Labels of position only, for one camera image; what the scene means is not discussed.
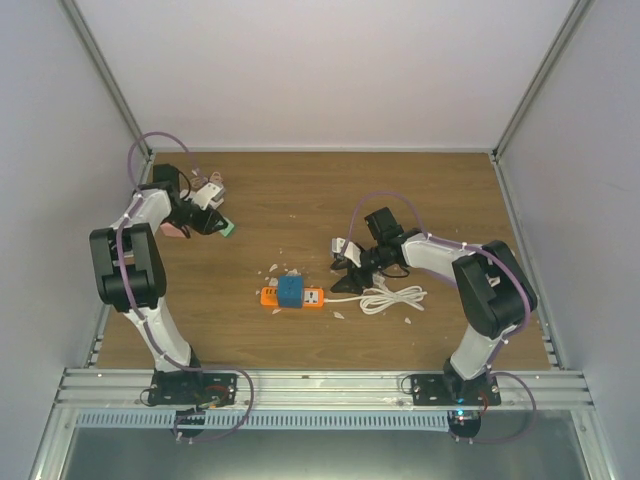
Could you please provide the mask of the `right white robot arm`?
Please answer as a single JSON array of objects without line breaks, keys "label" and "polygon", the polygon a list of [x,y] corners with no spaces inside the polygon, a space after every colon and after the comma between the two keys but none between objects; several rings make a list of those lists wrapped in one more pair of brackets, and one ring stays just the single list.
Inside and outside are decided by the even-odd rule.
[{"label": "right white robot arm", "polygon": [[387,207],[365,217],[376,245],[365,249],[348,237],[331,239],[331,269],[345,270],[331,291],[362,294],[374,275],[392,266],[432,273],[457,288],[468,326],[443,366],[443,393],[464,405],[490,385],[490,368],[501,346],[528,324],[538,299],[511,248],[442,239],[419,228],[405,230]]}]

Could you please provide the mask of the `pink cube adapter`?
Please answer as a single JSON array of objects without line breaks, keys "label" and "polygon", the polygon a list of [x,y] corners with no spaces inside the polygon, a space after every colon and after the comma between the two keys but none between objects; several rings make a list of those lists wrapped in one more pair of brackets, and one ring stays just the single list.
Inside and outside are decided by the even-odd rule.
[{"label": "pink cube adapter", "polygon": [[164,236],[169,238],[185,238],[184,232],[170,223],[161,224],[160,230]]}]

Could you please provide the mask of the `blue cube adapter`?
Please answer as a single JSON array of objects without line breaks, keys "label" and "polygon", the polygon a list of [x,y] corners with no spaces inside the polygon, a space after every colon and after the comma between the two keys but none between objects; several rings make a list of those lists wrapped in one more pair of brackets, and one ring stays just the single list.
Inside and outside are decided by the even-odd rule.
[{"label": "blue cube adapter", "polygon": [[299,275],[281,276],[278,279],[277,301],[280,308],[302,308],[304,303],[304,281]]}]

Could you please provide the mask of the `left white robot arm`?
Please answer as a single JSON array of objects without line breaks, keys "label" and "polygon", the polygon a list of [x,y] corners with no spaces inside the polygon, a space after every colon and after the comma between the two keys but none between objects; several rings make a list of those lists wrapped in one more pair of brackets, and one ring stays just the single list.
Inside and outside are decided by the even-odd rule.
[{"label": "left white robot arm", "polygon": [[111,226],[89,235],[99,297],[136,327],[148,346],[155,372],[173,374],[171,391],[185,404],[203,398],[205,378],[193,347],[181,336],[166,301],[168,281],[155,235],[170,226],[188,238],[226,229],[218,211],[223,183],[206,178],[184,194],[182,172],[170,164],[152,170],[152,181],[137,185],[130,204]]}]

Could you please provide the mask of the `orange power strip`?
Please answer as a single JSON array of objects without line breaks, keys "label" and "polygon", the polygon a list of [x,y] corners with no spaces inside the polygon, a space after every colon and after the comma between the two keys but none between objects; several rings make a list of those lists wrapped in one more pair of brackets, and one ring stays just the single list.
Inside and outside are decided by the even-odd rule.
[{"label": "orange power strip", "polygon": [[282,293],[276,287],[264,287],[259,297],[262,306],[275,309],[319,309],[325,304],[324,291],[319,288]]}]

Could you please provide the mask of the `green cube adapter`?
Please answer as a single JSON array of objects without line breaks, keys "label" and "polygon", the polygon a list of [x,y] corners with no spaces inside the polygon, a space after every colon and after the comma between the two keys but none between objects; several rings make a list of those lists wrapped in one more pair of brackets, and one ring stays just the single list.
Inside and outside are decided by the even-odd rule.
[{"label": "green cube adapter", "polygon": [[227,237],[229,237],[229,236],[230,236],[234,231],[235,231],[235,224],[234,224],[231,220],[227,219],[227,220],[226,220],[226,226],[225,226],[224,228],[222,228],[222,229],[219,231],[219,233],[220,233],[223,237],[227,238]]}]

